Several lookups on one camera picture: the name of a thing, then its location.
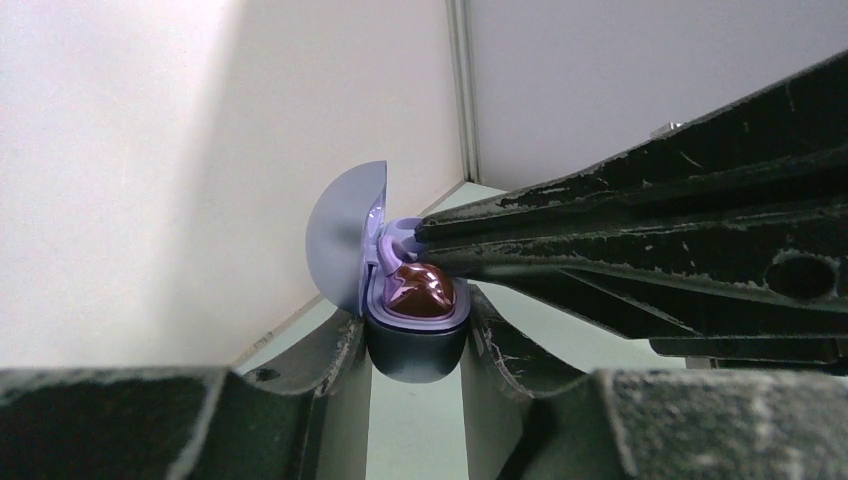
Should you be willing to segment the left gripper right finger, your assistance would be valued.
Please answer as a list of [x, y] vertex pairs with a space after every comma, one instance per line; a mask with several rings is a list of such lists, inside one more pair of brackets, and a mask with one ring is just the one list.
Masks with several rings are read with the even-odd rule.
[[473, 479], [843, 479], [847, 388], [757, 370], [584, 373], [471, 291], [460, 362]]

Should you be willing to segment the purple earbud charging case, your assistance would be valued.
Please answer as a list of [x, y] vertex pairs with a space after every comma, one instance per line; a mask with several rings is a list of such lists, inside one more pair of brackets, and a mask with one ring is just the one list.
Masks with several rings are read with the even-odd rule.
[[[363, 325], [370, 358], [379, 372], [399, 382], [426, 384], [448, 376], [458, 365], [471, 310], [466, 280], [449, 275], [425, 257], [416, 239], [419, 217], [386, 217], [387, 164], [355, 166], [323, 191], [308, 219], [305, 253], [310, 276], [334, 306]], [[377, 244], [394, 236], [441, 269], [456, 290], [455, 311], [428, 321], [399, 317], [383, 302], [384, 275]]]

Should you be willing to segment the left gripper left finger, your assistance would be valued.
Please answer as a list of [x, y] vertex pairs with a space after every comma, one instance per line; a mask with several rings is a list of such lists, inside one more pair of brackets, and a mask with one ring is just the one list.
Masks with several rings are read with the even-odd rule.
[[265, 364], [6, 369], [5, 479], [361, 479], [371, 364], [335, 312]]

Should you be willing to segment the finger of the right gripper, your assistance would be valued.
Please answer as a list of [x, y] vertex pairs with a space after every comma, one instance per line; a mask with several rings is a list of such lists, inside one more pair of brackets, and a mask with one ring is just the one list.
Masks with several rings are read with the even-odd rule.
[[714, 368], [847, 372], [847, 212], [674, 217], [555, 210], [417, 230], [448, 273], [508, 287], [662, 356]]
[[847, 146], [847, 54], [841, 52], [576, 173], [428, 215], [425, 244], [482, 234], [508, 218], [583, 207], [676, 182], [761, 168]]

